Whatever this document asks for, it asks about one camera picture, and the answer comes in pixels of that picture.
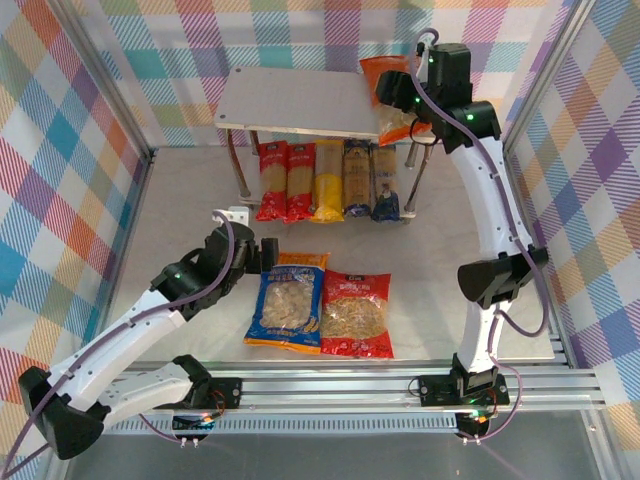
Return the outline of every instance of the spaghetti package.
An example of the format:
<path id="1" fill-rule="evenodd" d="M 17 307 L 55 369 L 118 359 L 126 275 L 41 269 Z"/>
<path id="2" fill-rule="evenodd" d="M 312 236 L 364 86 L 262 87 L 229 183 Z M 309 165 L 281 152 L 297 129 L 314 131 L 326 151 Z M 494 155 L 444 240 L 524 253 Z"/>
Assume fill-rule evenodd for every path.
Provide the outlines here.
<path id="1" fill-rule="evenodd" d="M 262 203 L 256 220 L 268 222 L 287 217 L 287 142 L 260 144 Z"/>
<path id="2" fill-rule="evenodd" d="M 312 222 L 343 222 L 341 140 L 316 141 L 316 211 Z"/>
<path id="3" fill-rule="evenodd" d="M 313 167 L 316 161 L 314 143 L 289 145 L 287 161 L 287 218 L 293 223 L 311 218 L 313 213 Z"/>
<path id="4" fill-rule="evenodd" d="M 342 162 L 345 214 L 351 217 L 368 217 L 371 215 L 369 142 L 347 140 Z"/>
<path id="5" fill-rule="evenodd" d="M 399 222 L 400 200 L 396 181 L 396 149 L 393 145 L 373 145 L 373 188 L 375 205 L 371 219 L 375 222 Z"/>

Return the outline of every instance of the white floor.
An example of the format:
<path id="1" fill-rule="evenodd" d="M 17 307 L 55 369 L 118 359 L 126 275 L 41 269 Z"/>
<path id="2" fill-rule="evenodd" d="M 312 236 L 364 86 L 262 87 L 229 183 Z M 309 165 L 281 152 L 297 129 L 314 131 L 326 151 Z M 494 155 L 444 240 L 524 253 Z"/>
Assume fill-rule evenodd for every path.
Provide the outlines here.
<path id="1" fill-rule="evenodd" d="M 257 158 L 248 148 L 238 150 L 249 186 L 254 188 Z M 415 171 L 404 168 L 405 155 L 405 151 L 399 151 L 398 168 L 405 184 L 403 190 L 408 190 Z M 401 201 L 406 201 L 406 193 Z M 226 149 L 161 150 L 111 320 L 131 306 L 165 265 L 203 244 L 213 228 L 213 209 L 237 205 L 237 199 Z M 351 219 L 333 225 L 252 222 L 251 227 L 257 238 L 278 237 L 281 251 L 330 252 L 329 266 L 337 271 L 391 272 L 388 322 L 395 357 L 448 360 L 462 339 L 466 316 L 466 300 L 456 280 L 457 268 L 478 259 L 478 241 L 462 181 L 440 147 L 427 167 L 417 212 L 410 225 L 378 225 L 369 219 Z M 245 275 L 230 295 L 165 337 L 141 360 L 169 361 L 187 353 L 200 361 L 344 360 L 244 345 L 242 339 L 251 322 L 258 287 L 257 276 Z M 525 328 L 538 325 L 541 309 L 532 286 L 521 292 L 511 312 Z M 508 360 L 553 357 L 546 335 L 527 339 L 508 326 L 498 354 Z"/>

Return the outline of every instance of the gray floor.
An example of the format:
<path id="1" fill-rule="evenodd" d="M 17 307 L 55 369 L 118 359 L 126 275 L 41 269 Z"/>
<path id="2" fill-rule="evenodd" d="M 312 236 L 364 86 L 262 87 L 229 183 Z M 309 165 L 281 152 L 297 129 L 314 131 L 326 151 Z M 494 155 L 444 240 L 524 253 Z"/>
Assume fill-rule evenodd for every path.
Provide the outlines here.
<path id="1" fill-rule="evenodd" d="M 257 158 L 240 148 L 249 186 L 259 192 Z M 404 168 L 399 149 L 401 201 L 415 170 Z M 124 313 L 162 268 L 200 246 L 211 232 L 211 211 L 238 204 L 238 190 L 222 147 L 164 149 L 153 169 L 111 319 Z M 462 339 L 466 300 L 459 265 L 479 259 L 478 239 L 467 194 L 453 164 L 436 149 L 421 185 L 418 217 L 410 225 L 378 225 L 369 219 L 340 224 L 252 222 L 258 238 L 276 236 L 283 251 L 331 252 L 329 267 L 350 273 L 392 274 L 388 324 L 398 359 L 450 359 Z M 190 353 L 201 361 L 309 360 L 309 356 L 242 343 L 251 322 L 259 279 L 246 275 L 231 294 L 188 325 L 162 339 L 144 360 L 168 361 Z M 525 328 L 540 322 L 532 286 L 511 313 Z M 505 326 L 502 359 L 553 356 L 547 336 L 527 339 Z"/>
<path id="2" fill-rule="evenodd" d="M 104 435 L 67 480 L 592 480 L 579 412 L 521 413 L 483 446 L 452 434 L 209 437 L 197 450 L 151 435 Z"/>

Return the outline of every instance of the table leg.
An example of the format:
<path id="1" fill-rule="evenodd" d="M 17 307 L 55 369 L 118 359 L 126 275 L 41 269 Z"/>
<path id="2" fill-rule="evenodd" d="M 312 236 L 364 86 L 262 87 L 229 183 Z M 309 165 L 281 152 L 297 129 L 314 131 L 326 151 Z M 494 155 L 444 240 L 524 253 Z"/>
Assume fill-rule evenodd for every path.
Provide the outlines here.
<path id="1" fill-rule="evenodd" d="M 236 181 L 238 182 L 238 187 L 240 188 L 240 196 L 244 198 L 250 197 L 251 191 L 247 186 L 247 181 L 244 179 L 244 173 L 242 173 L 242 167 L 240 166 L 240 161 L 238 160 L 238 155 L 236 154 L 236 147 L 233 144 L 233 135 L 231 135 L 230 129 L 227 129 L 227 149 L 229 150 L 229 158 L 231 159 L 233 173 L 236 174 Z"/>
<path id="2" fill-rule="evenodd" d="M 404 211 L 407 213 L 415 213 L 416 211 L 416 197 L 418 193 L 418 186 L 420 185 L 420 180 L 422 179 L 422 174 L 424 173 L 425 168 L 427 167 L 427 162 L 429 157 L 431 156 L 431 152 L 433 151 L 433 147 L 429 145 L 425 145 L 424 147 L 424 156 L 422 157 L 422 163 L 420 164 L 420 170 L 418 170 L 418 175 L 416 176 L 415 182 L 413 182 L 413 188 L 411 188 L 411 193 L 409 194 L 409 200 L 407 204 L 404 206 Z"/>
<path id="3" fill-rule="evenodd" d="M 409 155 L 407 155 L 407 161 L 404 162 L 404 166 L 407 168 L 413 168 L 416 166 L 416 156 L 418 154 L 418 144 L 411 142 L 411 148 L 409 149 Z"/>
<path id="4" fill-rule="evenodd" d="M 253 153 L 254 155 L 258 155 L 258 147 L 260 147 L 258 132 L 256 132 L 255 130 L 250 130 L 249 137 L 251 138 L 251 153 Z"/>

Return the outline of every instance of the blue pasta package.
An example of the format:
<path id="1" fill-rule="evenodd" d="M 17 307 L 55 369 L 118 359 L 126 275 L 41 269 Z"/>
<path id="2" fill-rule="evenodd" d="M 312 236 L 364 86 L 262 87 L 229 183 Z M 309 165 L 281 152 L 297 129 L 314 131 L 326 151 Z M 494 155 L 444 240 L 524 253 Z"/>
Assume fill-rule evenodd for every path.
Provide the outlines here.
<path id="1" fill-rule="evenodd" d="M 278 265 L 261 275 L 249 345 L 271 345 L 320 353 L 319 306 L 328 255 L 282 253 Z"/>
<path id="2" fill-rule="evenodd" d="M 398 198 L 398 182 L 396 181 L 396 148 L 395 145 L 380 147 L 372 145 L 373 188 L 376 201 L 371 212 L 371 219 L 378 223 L 399 222 L 400 200 Z"/>

